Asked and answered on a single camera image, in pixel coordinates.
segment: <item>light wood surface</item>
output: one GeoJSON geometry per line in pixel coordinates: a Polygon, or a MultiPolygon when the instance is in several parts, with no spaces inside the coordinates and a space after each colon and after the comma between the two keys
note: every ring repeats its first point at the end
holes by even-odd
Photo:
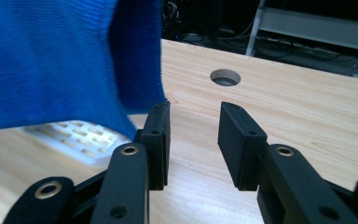
{"type": "MultiPolygon", "coordinates": [[[[239,192],[217,146],[220,104],[245,108],[268,142],[300,150],[322,177],[352,189],[358,180],[358,79],[162,41],[171,107],[169,185],[150,194],[151,223],[262,223],[254,192],[239,192]],[[210,80],[219,68],[234,87],[210,80]]],[[[145,116],[132,116],[142,126],[145,116]]],[[[0,222],[23,192],[47,176],[74,182],[97,174],[16,129],[0,130],[0,222]]]]}

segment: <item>blue towel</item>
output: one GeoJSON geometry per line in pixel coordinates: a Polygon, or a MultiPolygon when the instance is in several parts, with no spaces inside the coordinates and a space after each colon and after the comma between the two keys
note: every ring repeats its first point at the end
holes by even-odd
{"type": "Polygon", "coordinates": [[[133,138],[165,101],[159,0],[0,0],[0,129],[81,119],[133,138]]]}

